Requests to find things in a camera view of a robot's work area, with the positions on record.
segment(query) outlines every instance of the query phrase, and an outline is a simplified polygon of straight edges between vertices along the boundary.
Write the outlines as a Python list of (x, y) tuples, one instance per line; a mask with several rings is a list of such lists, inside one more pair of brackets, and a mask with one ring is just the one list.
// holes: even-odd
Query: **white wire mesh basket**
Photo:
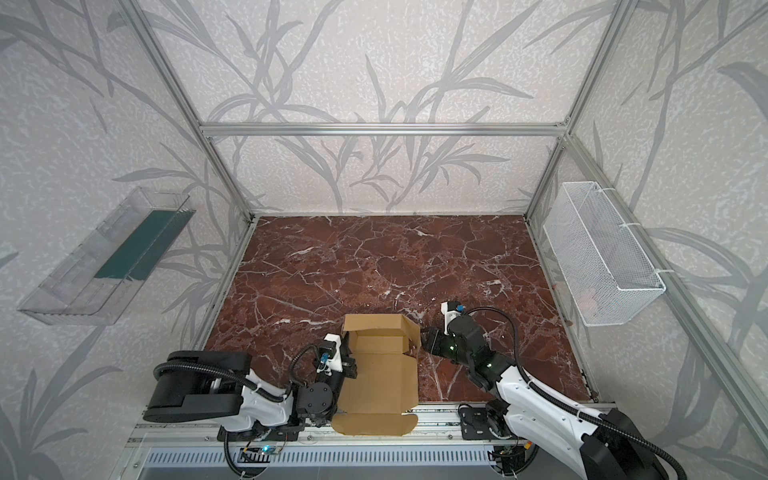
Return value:
[(595, 182), (563, 183), (544, 231), (587, 326), (624, 324), (667, 289)]

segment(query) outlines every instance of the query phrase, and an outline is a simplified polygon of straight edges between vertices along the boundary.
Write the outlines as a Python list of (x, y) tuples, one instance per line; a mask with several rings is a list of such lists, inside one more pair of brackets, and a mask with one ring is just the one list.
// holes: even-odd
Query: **aluminum extrusion bar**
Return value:
[(202, 124), (207, 137), (429, 135), (472, 137), (557, 137), (563, 124), (350, 124), (350, 123), (232, 123)]
[(225, 188), (237, 203), (237, 206), (243, 211), (243, 215), (250, 218), (250, 205), (240, 192), (240, 189), (237, 188), (237, 184), (219, 157), (219, 154), (214, 150), (208, 139), (203, 136), (202, 132), (200, 132), (200, 120), (192, 108), (192, 103), (187, 94), (184, 93), (180, 80), (173, 68), (171, 68), (170, 62), (166, 58), (160, 42), (155, 38), (152, 27), (149, 25), (149, 21), (144, 16), (137, 0), (116, 0), (116, 2), (122, 10), (126, 25), (136, 35), (141, 47), (144, 49), (144, 53), (147, 54), (160, 78), (165, 83), (170, 96), (176, 101), (176, 105), (179, 107), (184, 120), (187, 121), (192, 135), (197, 140), (197, 143), (200, 144), (200, 149), (206, 154), (214, 171), (224, 183)]

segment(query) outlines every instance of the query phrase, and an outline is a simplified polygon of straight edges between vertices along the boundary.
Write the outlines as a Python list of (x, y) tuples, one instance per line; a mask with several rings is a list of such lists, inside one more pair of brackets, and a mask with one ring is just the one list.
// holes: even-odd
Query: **leaf pattern wallpaper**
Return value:
[[(768, 392), (768, 3), (672, 0), (633, 13), (577, 136)], [(624, 326), (586, 328), (541, 224), (555, 292), (601, 398), (641, 419), (692, 478), (768, 478), (768, 462), (663, 300)]]
[[(614, 3), (142, 0), (206, 122), (562, 121)], [(115, 18), (111, 28), (120, 28)], [(220, 137), (254, 211), (521, 214), (552, 138)]]
[[(116, 5), (0, 2), (0, 477), (106, 478), (151, 395), (152, 366), (204, 340), (247, 225)], [(196, 213), (118, 322), (18, 311), (136, 186)]]
[(562, 121), (613, 2), (141, 0), (200, 119)]

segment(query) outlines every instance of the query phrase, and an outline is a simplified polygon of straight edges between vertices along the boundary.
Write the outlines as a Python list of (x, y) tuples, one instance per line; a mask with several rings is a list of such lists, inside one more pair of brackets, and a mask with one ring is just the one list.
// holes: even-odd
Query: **cable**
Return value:
[[(475, 410), (474, 410), (475, 407), (469, 405), (468, 403), (459, 403), (458, 404), (458, 408), (456, 409), (456, 412), (458, 413), (458, 417), (459, 418), (462, 418), (462, 407), (469, 407), (470, 409), (472, 409), (470, 411), (470, 416), (472, 416), (472, 417), (475, 416)], [(467, 422), (469, 425), (472, 425), (473, 427), (475, 426), (475, 420), (474, 419), (468, 419), (468, 418), (464, 417), (464, 421)]]
[(238, 385), (242, 385), (247, 389), (253, 390), (256, 394), (264, 397), (270, 402), (281, 403), (284, 400), (282, 396), (276, 396), (267, 392), (265, 389), (260, 389), (256, 383), (251, 382), (249, 379), (239, 373), (231, 372), (227, 369), (221, 369), (217, 366), (206, 365), (205, 363), (174, 360), (171, 362), (161, 363), (160, 365), (154, 367), (154, 371), (152, 373), (154, 374), (154, 378), (159, 380), (163, 372), (168, 370), (186, 370), (188, 372), (204, 373), (206, 375), (214, 376), (217, 378), (231, 380)]
[(246, 473), (245, 470), (238, 469), (237, 465), (235, 465), (235, 461), (230, 456), (230, 433), (227, 432), (226, 430), (224, 433), (224, 460), (227, 461), (227, 466), (230, 468), (232, 473), (234, 473), (240, 478), (256, 478), (261, 473), (259, 472), (259, 473), (256, 473), (255, 475), (251, 475), (250, 473)]
[(517, 470), (515, 470), (515, 475), (517, 475), (518, 473), (522, 472), (526, 468), (530, 467), (531, 463), (533, 463), (533, 459), (536, 458), (537, 454), (538, 454), (538, 445), (533, 445), (533, 449), (531, 450), (531, 454), (525, 460), (525, 463), (523, 464), (523, 466), (518, 468)]
[(299, 359), (301, 359), (301, 357), (305, 353), (309, 352), (311, 349), (315, 350), (315, 358), (317, 358), (317, 361), (319, 362), (320, 361), (320, 349), (317, 348), (317, 345), (307, 345), (303, 349), (301, 349), (301, 351), (296, 356), (293, 357), (293, 360), (290, 361), (290, 365), (288, 366), (288, 377), (290, 378), (291, 382), (296, 383), (297, 385), (303, 385), (303, 386), (307, 386), (308, 385), (306, 380), (299, 380), (296, 377), (296, 373), (294, 373), (293, 370), (296, 368), (296, 364), (299, 362)]
[(494, 308), (492, 306), (479, 306), (477, 308), (474, 308), (472, 310), (469, 310), (467, 312), (467, 315), (472, 315), (475, 312), (481, 311), (481, 310), (487, 310), (489, 312), (496, 312), (499, 315), (503, 316), (507, 319), (509, 324), (512, 327), (512, 348), (513, 348), (513, 354), (515, 356), (515, 365), (518, 367), (518, 372), (520, 372), (520, 377), (523, 378), (523, 381), (528, 384), (528, 386), (531, 387), (531, 389), (539, 394), (540, 396), (544, 397), (545, 400), (549, 401), (552, 405), (557, 406), (558, 408), (570, 413), (571, 415), (577, 415), (580, 420), (584, 420), (586, 422), (590, 422), (593, 425), (597, 425), (599, 427), (603, 427), (606, 430), (611, 430), (614, 433), (617, 433), (618, 435), (623, 436), (627, 440), (634, 442), (638, 444), (639, 446), (650, 450), (653, 452), (654, 455), (664, 460), (666, 463), (668, 463), (672, 469), (675, 471), (675, 474), (677, 474), (677, 480), (687, 480), (688, 475), (685, 473), (685, 469), (683, 469), (683, 466), (680, 465), (680, 463), (670, 454), (666, 453), (664, 450), (659, 448), (658, 446), (654, 445), (653, 443), (647, 441), (646, 439), (642, 439), (640, 437), (637, 437), (629, 432), (626, 432), (622, 429), (619, 429), (617, 426), (605, 422), (602, 419), (599, 419), (597, 417), (593, 417), (592, 415), (588, 415), (585, 413), (581, 413), (581, 410), (576, 409), (567, 403), (563, 403), (562, 401), (556, 399), (554, 396), (550, 395), (546, 391), (544, 391), (540, 386), (536, 385), (531, 381), (531, 377), (528, 376), (528, 373), (523, 369), (519, 355), (518, 355), (518, 327), (515, 325), (515, 322), (512, 321), (512, 318), (507, 315), (505, 312)]

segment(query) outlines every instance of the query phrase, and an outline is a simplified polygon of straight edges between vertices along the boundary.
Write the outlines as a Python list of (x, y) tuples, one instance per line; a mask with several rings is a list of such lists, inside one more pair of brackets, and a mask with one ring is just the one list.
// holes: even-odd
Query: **open cardboard box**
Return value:
[(416, 359), (419, 326), (399, 313), (349, 314), (343, 332), (357, 362), (357, 378), (345, 379), (331, 426), (344, 435), (405, 435), (419, 417), (403, 415), (419, 404)]

